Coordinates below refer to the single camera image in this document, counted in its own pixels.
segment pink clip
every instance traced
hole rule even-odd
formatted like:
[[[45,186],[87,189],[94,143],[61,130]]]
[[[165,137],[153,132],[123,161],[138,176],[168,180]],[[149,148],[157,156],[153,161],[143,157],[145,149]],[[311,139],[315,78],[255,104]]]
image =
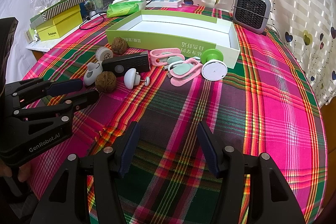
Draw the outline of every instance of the pink clip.
[[[183,74],[183,75],[176,75],[173,70],[170,70],[170,68],[168,68],[170,74],[172,75],[172,78],[170,79],[170,82],[172,85],[174,86],[182,86],[185,83],[189,82],[190,80],[194,79],[195,77],[197,77],[198,75],[201,74],[202,72],[202,67],[203,65],[198,62],[196,59],[194,58],[189,58],[188,60],[184,61],[183,63],[186,64],[193,64],[194,67],[189,70],[187,73]]]
[[[185,60],[185,57],[183,54],[181,54],[181,50],[179,48],[159,48],[159,49],[150,51],[149,54],[151,56],[152,65],[157,66],[157,67],[168,65],[167,61],[160,62],[160,58],[169,58],[171,56],[178,56],[178,57],[181,57],[182,60]]]

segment plaid tablecloth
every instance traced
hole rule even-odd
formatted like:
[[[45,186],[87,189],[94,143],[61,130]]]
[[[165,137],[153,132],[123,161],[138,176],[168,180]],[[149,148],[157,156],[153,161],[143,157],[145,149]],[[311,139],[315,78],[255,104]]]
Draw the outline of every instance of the plaid tablecloth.
[[[201,6],[178,10],[228,18],[220,10]],[[25,79],[83,77],[96,50],[108,44],[104,31],[120,19],[76,31],[46,53]],[[127,90],[118,78],[115,91],[100,94],[95,105],[76,114],[70,139],[32,161],[30,184],[36,195],[41,197],[67,155],[96,153],[113,143],[131,121],[138,121],[141,136],[132,165],[125,178],[117,180],[127,222],[209,223],[221,180],[209,172],[196,139],[197,123],[205,120],[214,134],[243,153],[269,153],[311,223],[321,208],[327,180],[327,144],[315,96],[298,63],[274,34],[256,35],[239,26],[236,31],[241,55],[221,81],[199,76],[174,87],[161,67],[142,75],[150,76],[148,87]],[[130,48],[127,54],[136,51]],[[47,97],[33,106],[60,99]],[[92,177],[88,191],[91,223],[97,223]],[[246,177],[241,223],[246,222],[248,195]]]

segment finger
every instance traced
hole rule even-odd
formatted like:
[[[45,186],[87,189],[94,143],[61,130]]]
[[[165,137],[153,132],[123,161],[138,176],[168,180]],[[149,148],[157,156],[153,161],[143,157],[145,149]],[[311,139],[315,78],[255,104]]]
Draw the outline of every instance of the finger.
[[[25,182],[30,177],[31,164],[27,162],[19,168],[17,179],[19,182]]]
[[[0,177],[11,177],[12,176],[12,170],[4,164],[2,160],[0,160]]]

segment green wet wipes package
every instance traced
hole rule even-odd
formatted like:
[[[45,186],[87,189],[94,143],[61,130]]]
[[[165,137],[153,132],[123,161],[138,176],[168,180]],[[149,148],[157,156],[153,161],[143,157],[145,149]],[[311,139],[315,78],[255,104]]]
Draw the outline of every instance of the green wet wipes package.
[[[110,4],[106,13],[107,18],[131,15],[146,8],[146,0],[118,2]]]

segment portable fan heater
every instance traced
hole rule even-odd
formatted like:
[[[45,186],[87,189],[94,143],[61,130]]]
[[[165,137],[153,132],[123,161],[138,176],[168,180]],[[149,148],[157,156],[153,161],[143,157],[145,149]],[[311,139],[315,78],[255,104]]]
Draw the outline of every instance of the portable fan heater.
[[[235,0],[233,21],[252,32],[261,34],[266,28],[270,9],[269,0]]]

